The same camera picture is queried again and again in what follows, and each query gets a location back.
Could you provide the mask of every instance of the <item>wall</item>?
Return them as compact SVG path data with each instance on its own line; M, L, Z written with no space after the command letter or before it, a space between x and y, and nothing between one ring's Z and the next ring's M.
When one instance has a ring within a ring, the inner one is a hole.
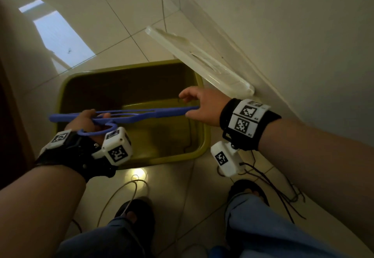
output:
M374 0L195 1L303 121L374 146Z

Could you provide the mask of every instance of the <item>translucent plastic lid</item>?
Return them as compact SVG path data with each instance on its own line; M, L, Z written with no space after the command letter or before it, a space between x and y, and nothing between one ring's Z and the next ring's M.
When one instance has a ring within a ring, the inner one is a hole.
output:
M151 26L146 28L146 33L227 96L247 99L254 94L255 89L249 82L187 38Z

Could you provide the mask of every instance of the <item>tile floor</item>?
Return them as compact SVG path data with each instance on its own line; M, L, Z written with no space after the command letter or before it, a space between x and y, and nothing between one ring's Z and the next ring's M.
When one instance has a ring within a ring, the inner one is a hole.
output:
M1 0L1 58L16 96L19 110L35 155L50 140L54 130L47 120L56 106L59 88L74 73L104 67L172 59L145 32L147 25L163 28L161 0ZM189 38L212 56L222 60L208 41L170 0L165 1L168 31ZM212 128L212 143L221 139ZM243 159L254 161L250 152ZM284 176L260 153L256 166L285 193ZM84 231L96 227L110 196L125 182L140 178L137 196L148 195L154 204L156 233L153 251L159 257L193 244L209 248L224 244L223 213L227 192L235 180L255 179L250 175L224 178L209 152L192 161L118 171L114 178L93 178L87 185L74 218ZM287 217L275 192L263 182L272 208ZM105 225L118 207L129 199L133 185L122 188L105 209ZM346 227L307 198L295 207L297 225L318 239L351 256L373 257L368 248ZM77 229L71 225L67 236Z

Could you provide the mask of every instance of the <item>black slipper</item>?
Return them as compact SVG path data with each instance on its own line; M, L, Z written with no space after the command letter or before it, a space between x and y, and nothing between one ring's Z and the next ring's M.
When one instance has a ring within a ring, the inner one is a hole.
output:
M264 198L264 203L270 206L265 192L261 189L261 187L248 179L238 180L234 183L234 185L231 186L231 189L228 192L227 202L229 202L236 194L245 192L246 189L250 189L252 192L257 191L259 195Z
M119 208L115 218L122 215L124 209L129 203L130 201L127 201ZM143 246L146 256L151 256L151 242L155 225L152 208L144 200L134 199L126 210L126 214L130 211L134 212L137 216L136 222L132 225L132 230L138 237L140 244Z

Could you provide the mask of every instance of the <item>plastic basin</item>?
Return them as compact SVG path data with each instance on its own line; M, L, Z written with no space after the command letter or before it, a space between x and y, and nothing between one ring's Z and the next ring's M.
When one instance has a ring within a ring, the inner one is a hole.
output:
M77 73L62 84L57 113L96 110L166 108L184 104L179 92L203 86L201 77L179 60L150 62ZM56 124L56 132L66 123ZM120 169L143 167L201 156L210 145L208 126L184 115L123 125L133 157Z

